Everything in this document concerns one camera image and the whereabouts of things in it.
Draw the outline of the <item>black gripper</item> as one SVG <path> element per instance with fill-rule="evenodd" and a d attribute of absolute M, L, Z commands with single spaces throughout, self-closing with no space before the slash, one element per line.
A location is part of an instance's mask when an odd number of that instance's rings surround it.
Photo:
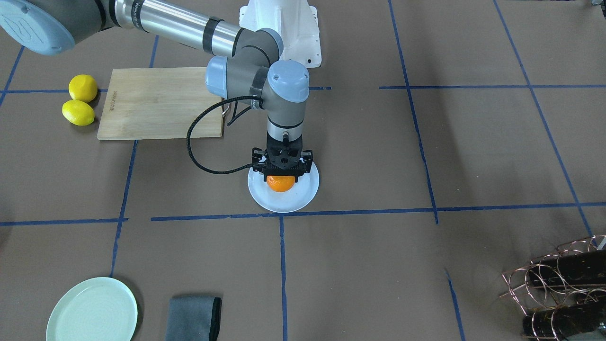
<path fill-rule="evenodd" d="M 266 149 L 253 148 L 251 157 L 252 170 L 262 173 L 265 183 L 269 175 L 294 176 L 294 182 L 298 183 L 301 176 L 312 170 L 312 150 L 303 149 L 303 136 L 290 141 L 267 135 Z"/>

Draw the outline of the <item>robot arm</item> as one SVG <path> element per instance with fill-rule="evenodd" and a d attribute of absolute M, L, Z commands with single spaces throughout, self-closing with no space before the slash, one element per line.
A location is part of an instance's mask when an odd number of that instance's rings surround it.
<path fill-rule="evenodd" d="M 205 83 L 227 103 L 267 111 L 267 143 L 252 151 L 247 168 L 295 179 L 312 171 L 303 149 L 309 71 L 283 60 L 279 33 L 252 31 L 163 0 L 3 0 L 1 27 L 25 48 L 43 55 L 71 50 L 97 32 L 136 28 L 211 54 Z"/>

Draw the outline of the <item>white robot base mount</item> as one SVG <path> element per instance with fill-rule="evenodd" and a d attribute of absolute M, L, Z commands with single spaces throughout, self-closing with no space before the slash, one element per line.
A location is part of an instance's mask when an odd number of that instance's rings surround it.
<path fill-rule="evenodd" d="M 318 11 L 307 0 L 250 0 L 240 8 L 239 19 L 243 28 L 270 28 L 279 33 L 284 45 L 281 60 L 297 61 L 307 68 L 321 66 Z"/>

